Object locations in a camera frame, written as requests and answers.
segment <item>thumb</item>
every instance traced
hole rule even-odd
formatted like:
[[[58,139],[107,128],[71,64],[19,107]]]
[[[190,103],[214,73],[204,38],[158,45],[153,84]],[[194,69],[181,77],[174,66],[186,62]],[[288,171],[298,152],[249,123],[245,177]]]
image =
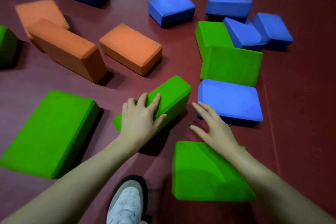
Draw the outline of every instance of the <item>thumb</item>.
[[[158,130],[159,126],[161,125],[161,123],[163,122],[163,120],[167,117],[166,114],[160,115],[156,120],[154,120],[153,123],[153,127],[155,129],[155,131]]]
[[[200,138],[202,138],[204,141],[207,141],[209,135],[201,128],[195,125],[189,126],[189,128],[194,131],[196,134],[199,135]]]

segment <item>floor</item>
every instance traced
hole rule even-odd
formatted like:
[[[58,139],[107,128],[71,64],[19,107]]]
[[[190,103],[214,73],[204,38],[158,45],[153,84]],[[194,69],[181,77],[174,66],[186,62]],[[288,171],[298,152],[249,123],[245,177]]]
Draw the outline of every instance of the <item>floor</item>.
[[[162,62],[148,77],[104,54],[112,72],[106,86],[93,84],[54,63],[28,41],[14,5],[29,1],[36,0],[0,0],[0,25],[8,26],[25,41],[18,65],[0,71],[0,154],[47,92],[62,90],[92,98],[104,109],[83,157],[88,159],[117,137],[112,120],[126,99],[137,98],[179,75],[193,87],[179,122],[117,171],[80,223],[104,223],[110,194],[128,174],[147,180],[148,214],[153,223],[271,223],[258,205],[177,201],[170,192],[174,144],[179,140],[200,141],[188,125],[197,120],[190,103],[197,100],[201,69],[194,31],[197,22],[206,19],[207,0],[191,0],[196,5],[194,20],[169,29],[161,29],[149,16],[148,0],[111,0],[102,9],[55,0],[74,32],[95,44],[120,23],[162,44]],[[264,51],[257,84],[264,121],[257,128],[232,126],[233,133],[259,161],[336,217],[335,0],[253,0],[251,17],[257,12],[280,14],[294,43],[287,52]],[[53,182],[0,169],[0,220]]]

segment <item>forearm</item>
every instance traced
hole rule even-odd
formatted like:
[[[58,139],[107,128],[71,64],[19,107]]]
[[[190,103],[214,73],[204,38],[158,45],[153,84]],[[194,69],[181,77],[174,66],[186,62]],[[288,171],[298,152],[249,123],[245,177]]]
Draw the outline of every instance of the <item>forearm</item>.
[[[64,175],[3,223],[76,223],[118,168],[134,153],[116,138],[104,150]]]
[[[246,150],[236,148],[224,156],[243,175],[257,200],[278,223],[336,223],[328,213],[258,162]]]

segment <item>orange foam block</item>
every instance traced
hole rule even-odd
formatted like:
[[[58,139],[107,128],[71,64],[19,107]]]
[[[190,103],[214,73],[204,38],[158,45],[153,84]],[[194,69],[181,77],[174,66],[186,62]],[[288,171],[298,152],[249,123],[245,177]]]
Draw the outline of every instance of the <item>orange foam block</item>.
[[[70,30],[69,24],[54,0],[40,0],[32,3],[20,4],[16,5],[15,9],[28,38],[40,51],[43,51],[43,49],[28,32],[29,26],[38,22],[40,19],[46,19],[66,30]]]
[[[120,24],[99,40],[103,52],[145,75],[161,58],[162,46],[125,24]]]
[[[27,30],[53,61],[82,77],[97,83],[107,73],[94,43],[45,19],[34,23]]]

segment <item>white sneaker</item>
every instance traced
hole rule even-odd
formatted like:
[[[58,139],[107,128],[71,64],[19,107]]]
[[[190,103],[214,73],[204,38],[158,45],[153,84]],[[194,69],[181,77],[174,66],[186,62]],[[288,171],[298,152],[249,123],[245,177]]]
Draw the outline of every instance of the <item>white sneaker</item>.
[[[141,176],[129,175],[113,191],[106,224],[147,224],[141,221],[147,209],[148,191]]]

